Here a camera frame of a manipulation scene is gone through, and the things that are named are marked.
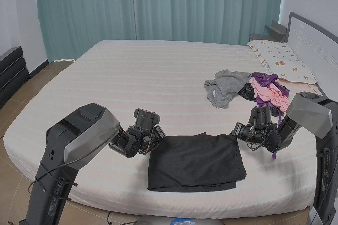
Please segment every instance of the tile floor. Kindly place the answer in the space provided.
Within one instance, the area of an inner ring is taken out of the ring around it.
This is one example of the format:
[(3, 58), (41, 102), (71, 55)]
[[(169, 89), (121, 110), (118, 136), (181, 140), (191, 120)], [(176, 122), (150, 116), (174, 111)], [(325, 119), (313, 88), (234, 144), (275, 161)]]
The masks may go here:
[[(33, 79), (27, 81), (0, 109), (0, 137), (19, 115), (27, 103), (58, 73), (67, 68), (72, 61), (54, 62), (45, 67)], [(30, 182), (19, 172), (9, 159), (0, 139), (0, 225), (15, 224), (24, 219), (27, 212)], [(67, 202), (62, 213), (60, 225), (104, 225), (108, 211)], [(309, 209), (292, 213), (275, 214), (264, 217), (223, 219), (225, 225), (304, 225)], [(110, 217), (113, 225), (135, 221), (139, 216), (113, 213)]]

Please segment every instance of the white pillow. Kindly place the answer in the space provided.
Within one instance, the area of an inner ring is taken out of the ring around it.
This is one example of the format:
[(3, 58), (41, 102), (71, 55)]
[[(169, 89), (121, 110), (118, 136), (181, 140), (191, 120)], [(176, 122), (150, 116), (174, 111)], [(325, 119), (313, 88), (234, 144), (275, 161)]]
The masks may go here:
[(247, 43), (261, 61), (266, 73), (277, 74), (279, 78), (290, 82), (315, 84), (313, 72), (297, 58), (285, 42), (253, 40)]

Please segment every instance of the white headboard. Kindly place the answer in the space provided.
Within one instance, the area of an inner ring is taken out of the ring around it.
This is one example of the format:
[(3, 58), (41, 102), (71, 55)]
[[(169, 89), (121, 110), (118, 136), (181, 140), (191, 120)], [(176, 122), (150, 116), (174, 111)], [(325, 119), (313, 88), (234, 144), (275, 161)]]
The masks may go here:
[(322, 93), (338, 101), (338, 37), (290, 12), (285, 42), (313, 71)]

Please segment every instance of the gray towel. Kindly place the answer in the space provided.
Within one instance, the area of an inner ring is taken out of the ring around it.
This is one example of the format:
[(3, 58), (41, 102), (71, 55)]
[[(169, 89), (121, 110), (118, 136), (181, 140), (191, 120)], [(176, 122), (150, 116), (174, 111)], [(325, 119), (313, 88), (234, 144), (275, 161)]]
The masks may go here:
[(219, 71), (215, 74), (214, 80), (205, 81), (206, 97), (212, 105), (218, 109), (223, 109), (234, 99), (250, 78), (251, 73), (247, 72), (232, 72), (228, 69)]

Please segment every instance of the fitted sheet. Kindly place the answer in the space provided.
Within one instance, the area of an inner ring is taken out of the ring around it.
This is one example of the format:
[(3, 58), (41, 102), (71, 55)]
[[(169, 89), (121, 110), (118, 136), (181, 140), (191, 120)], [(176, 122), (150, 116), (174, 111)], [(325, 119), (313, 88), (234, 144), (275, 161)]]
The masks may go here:
[[(220, 70), (264, 72), (247, 46), (182, 41), (101, 41), (52, 79), (23, 109), (4, 137), (18, 169), (33, 180), (46, 146), (46, 130), (78, 107), (96, 102), (127, 129), (136, 108), (155, 111), (168, 136), (228, 134), (247, 124), (255, 102), (237, 96), (223, 110), (206, 98), (204, 81)], [(290, 99), (315, 86), (281, 80)], [(149, 155), (127, 159), (105, 147), (76, 178), (70, 198), (130, 214), (237, 218), (304, 209), (314, 199), (315, 136), (301, 128), (277, 153), (250, 151), (239, 141), (247, 177), (237, 188), (202, 193), (147, 190)]]

